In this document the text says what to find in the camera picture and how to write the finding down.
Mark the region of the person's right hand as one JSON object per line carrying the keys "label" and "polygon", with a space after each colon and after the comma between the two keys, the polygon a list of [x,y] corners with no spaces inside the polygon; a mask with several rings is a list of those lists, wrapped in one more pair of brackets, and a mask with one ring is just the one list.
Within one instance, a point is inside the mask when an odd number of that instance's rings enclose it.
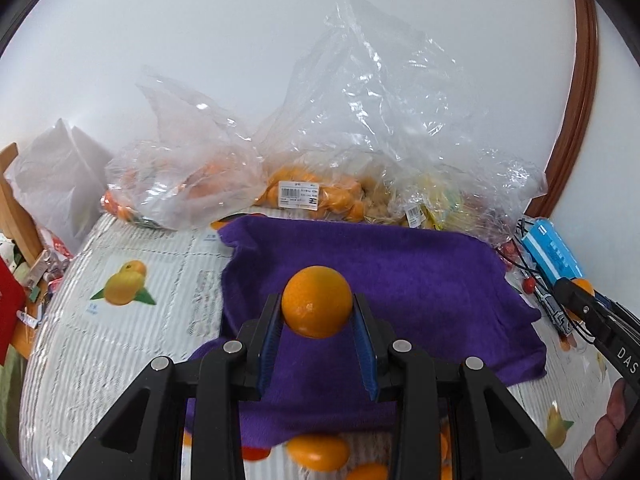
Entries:
{"label": "person's right hand", "polygon": [[574,466],[574,479],[602,479],[620,456],[618,434],[631,420],[639,427],[639,397],[623,378],[617,379],[608,398],[605,414]]}

